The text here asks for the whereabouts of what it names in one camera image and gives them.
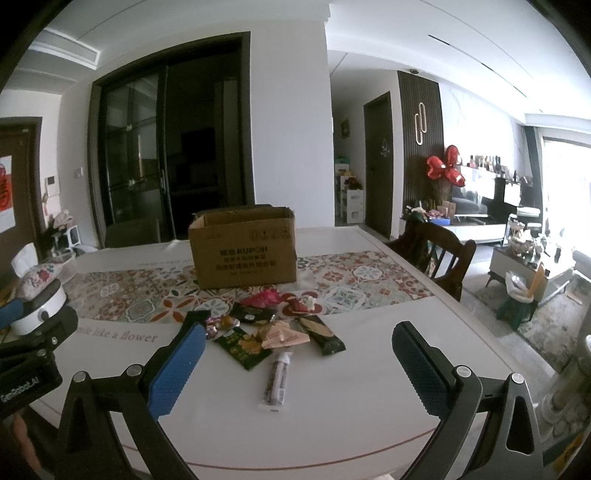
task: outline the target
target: doorway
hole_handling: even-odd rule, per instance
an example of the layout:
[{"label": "doorway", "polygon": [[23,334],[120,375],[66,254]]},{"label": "doorway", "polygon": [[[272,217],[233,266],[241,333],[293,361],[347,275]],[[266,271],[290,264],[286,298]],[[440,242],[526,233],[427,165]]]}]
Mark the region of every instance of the doorway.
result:
[{"label": "doorway", "polygon": [[114,223],[157,219],[163,241],[186,239],[194,213],[254,203],[249,38],[175,46],[95,82],[88,171],[101,245]]},{"label": "doorway", "polygon": [[16,278],[10,262],[42,230],[40,118],[0,120],[0,289]]},{"label": "doorway", "polygon": [[193,214],[245,205],[239,149],[237,51],[168,68],[166,170],[177,238]]},{"label": "doorway", "polygon": [[390,238],[394,149],[390,92],[363,106],[365,123],[365,223]]}]

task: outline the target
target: air vent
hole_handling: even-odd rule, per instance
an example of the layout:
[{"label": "air vent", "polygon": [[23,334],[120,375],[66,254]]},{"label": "air vent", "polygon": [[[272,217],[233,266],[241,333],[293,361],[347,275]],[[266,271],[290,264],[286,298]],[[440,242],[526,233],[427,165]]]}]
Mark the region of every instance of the air vent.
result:
[{"label": "air vent", "polygon": [[43,29],[29,47],[96,70],[100,51],[52,28]]}]

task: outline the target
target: table runner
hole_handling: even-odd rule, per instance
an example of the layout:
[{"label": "table runner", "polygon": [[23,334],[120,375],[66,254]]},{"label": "table runner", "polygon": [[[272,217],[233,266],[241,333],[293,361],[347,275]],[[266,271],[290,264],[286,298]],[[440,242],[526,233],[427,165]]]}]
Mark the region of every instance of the table runner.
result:
[{"label": "table runner", "polygon": [[213,316],[229,311],[236,300],[264,288],[277,288],[284,302],[279,317],[295,316],[287,301],[308,294],[314,313],[365,310],[433,294],[383,252],[365,251],[301,257],[298,281],[257,287],[201,289],[194,266],[143,268],[77,274],[64,285],[69,304],[81,318],[117,322],[182,322],[187,312],[208,309]]}]

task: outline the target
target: vase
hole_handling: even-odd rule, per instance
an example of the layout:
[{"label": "vase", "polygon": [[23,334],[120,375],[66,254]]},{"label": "vase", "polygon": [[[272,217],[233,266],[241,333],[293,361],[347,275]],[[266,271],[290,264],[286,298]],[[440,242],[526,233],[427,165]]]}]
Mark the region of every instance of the vase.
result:
[{"label": "vase", "polygon": [[433,185],[433,197],[436,201],[436,207],[443,204],[443,202],[449,202],[452,199],[452,187],[453,185],[448,179],[441,177],[437,180],[432,181]]}]

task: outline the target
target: metal screw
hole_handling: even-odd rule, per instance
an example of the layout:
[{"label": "metal screw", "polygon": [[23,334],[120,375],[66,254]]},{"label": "metal screw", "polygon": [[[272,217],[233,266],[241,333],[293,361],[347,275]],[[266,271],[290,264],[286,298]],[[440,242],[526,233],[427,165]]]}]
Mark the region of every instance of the metal screw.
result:
[{"label": "metal screw", "polygon": [[141,372],[142,366],[138,364],[130,365],[125,371],[125,373],[127,373],[130,377],[137,377]]},{"label": "metal screw", "polygon": [[75,383],[83,382],[84,380],[86,380],[86,372],[80,371],[80,372],[75,373],[74,376],[72,377],[72,380]]},{"label": "metal screw", "polygon": [[465,367],[464,365],[457,367],[456,372],[458,375],[460,375],[460,377],[464,378],[468,378],[470,375],[472,375],[472,370],[470,370],[468,367]]},{"label": "metal screw", "polygon": [[519,384],[522,384],[525,381],[525,379],[523,378],[523,375],[518,374],[518,373],[511,374],[511,379],[513,380],[513,382],[519,383]]}]

